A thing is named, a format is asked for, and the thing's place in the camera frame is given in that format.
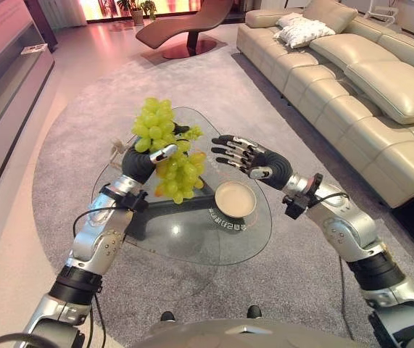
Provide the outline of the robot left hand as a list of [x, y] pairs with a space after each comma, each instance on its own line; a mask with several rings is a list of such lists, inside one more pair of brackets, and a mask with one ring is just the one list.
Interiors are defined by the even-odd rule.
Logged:
[[123, 156], [122, 173], [140, 184], [145, 184], [155, 171], [156, 165], [168, 160], [177, 151], [178, 145], [175, 144], [168, 144], [152, 154], [148, 151], [137, 152], [135, 145], [131, 145]]

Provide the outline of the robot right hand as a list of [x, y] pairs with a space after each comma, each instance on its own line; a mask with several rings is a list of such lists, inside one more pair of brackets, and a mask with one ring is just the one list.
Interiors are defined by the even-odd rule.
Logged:
[[212, 139], [218, 163], [229, 165], [271, 188], [282, 190], [293, 175], [290, 162], [255, 141], [232, 135]]

